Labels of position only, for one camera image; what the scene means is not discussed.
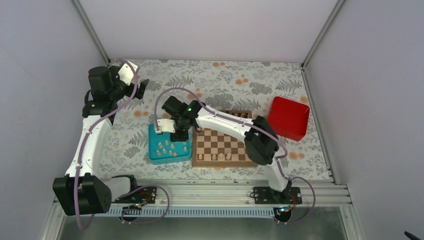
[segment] white wall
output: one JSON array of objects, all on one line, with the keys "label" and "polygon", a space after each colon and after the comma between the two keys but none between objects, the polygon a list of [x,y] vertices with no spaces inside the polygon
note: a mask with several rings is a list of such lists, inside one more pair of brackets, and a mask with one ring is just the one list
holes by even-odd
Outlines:
[{"label": "white wall", "polygon": [[307,68],[367,239],[424,239],[424,1],[351,0]]},{"label": "white wall", "polygon": [[80,0],[110,58],[301,63],[337,0]]},{"label": "white wall", "polygon": [[33,240],[74,156],[88,70],[104,65],[68,0],[0,3],[0,239]]}]

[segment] red box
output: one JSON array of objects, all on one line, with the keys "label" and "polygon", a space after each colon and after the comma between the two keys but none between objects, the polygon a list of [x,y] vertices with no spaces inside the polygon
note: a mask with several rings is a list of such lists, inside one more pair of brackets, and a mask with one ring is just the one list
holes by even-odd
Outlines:
[{"label": "red box", "polygon": [[306,135],[310,107],[282,97],[275,97],[269,110],[268,123],[277,135],[300,141]]}]

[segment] blue tray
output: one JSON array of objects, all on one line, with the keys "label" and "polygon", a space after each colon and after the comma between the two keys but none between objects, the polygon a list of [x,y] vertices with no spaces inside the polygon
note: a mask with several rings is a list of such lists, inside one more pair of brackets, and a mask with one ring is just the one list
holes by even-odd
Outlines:
[{"label": "blue tray", "polygon": [[[192,159],[192,139],[189,138],[185,143],[182,141],[171,142],[170,137],[169,132],[156,134],[153,123],[148,126],[148,159],[152,164],[170,164]],[[170,150],[177,156],[169,154]]]}]

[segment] black mounting plate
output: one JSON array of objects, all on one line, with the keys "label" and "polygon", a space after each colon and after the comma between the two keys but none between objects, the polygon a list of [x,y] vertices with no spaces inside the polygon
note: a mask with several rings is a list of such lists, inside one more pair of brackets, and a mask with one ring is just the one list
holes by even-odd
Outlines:
[{"label": "black mounting plate", "polygon": [[154,204],[156,201],[156,193],[157,188],[155,186],[148,186],[143,189],[138,190],[137,192],[134,192],[133,194],[120,198],[119,200],[115,200],[113,203],[115,204],[139,204],[143,201],[146,201],[147,194],[150,194],[150,200],[147,202],[147,204]]},{"label": "black mounting plate", "polygon": [[[293,196],[296,200],[296,205],[302,204],[302,196],[298,196],[301,193],[301,189],[296,186],[292,186],[288,189],[289,195]],[[291,197],[287,197],[281,202],[276,201],[273,198],[273,194],[268,186],[255,186],[253,192],[250,194],[254,198],[254,204],[294,204]]]}]

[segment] table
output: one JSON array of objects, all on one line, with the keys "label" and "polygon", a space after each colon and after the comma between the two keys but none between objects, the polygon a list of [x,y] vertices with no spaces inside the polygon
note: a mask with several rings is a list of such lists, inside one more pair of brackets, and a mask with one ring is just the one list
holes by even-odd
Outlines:
[{"label": "table", "polygon": [[[274,97],[280,96],[309,104],[298,63],[205,61],[205,60],[142,60],[128,59],[140,67],[138,80],[150,79],[144,98],[132,102],[116,114],[111,133],[106,137],[100,163],[100,177],[134,174],[138,179],[162,180],[266,180],[261,166],[256,168],[213,167],[193,168],[191,161],[153,165],[148,157],[148,125],[154,121],[157,96],[172,87],[193,91],[203,102],[215,109],[251,110],[253,118],[267,116]],[[193,96],[173,91],[165,94],[159,107],[174,95],[186,103]],[[162,109],[158,118],[169,118]],[[283,170],[307,180],[328,180],[316,125],[309,116],[306,136],[299,142],[280,138],[289,154],[282,161]]]}]

